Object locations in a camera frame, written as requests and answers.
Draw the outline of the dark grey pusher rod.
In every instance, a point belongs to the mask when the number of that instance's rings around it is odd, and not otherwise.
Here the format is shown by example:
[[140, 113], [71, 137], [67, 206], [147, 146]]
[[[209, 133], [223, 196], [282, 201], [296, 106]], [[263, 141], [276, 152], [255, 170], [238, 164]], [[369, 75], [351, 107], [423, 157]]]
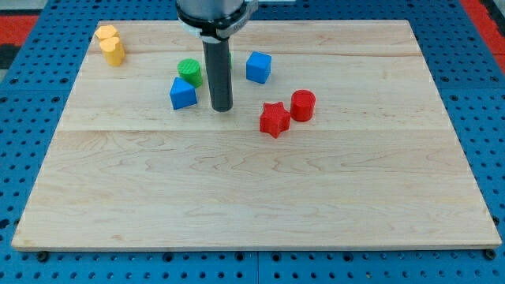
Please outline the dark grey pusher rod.
[[210, 101], [213, 110], [227, 112], [233, 107], [229, 40], [203, 43]]

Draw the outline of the robot arm with clamp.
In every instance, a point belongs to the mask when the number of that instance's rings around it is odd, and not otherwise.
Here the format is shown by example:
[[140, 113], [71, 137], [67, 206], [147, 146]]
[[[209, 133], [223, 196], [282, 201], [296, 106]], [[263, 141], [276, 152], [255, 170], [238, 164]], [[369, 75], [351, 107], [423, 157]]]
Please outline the robot arm with clamp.
[[202, 40], [213, 110], [233, 107], [229, 39], [258, 9], [257, 0], [177, 0], [178, 19], [192, 36]]

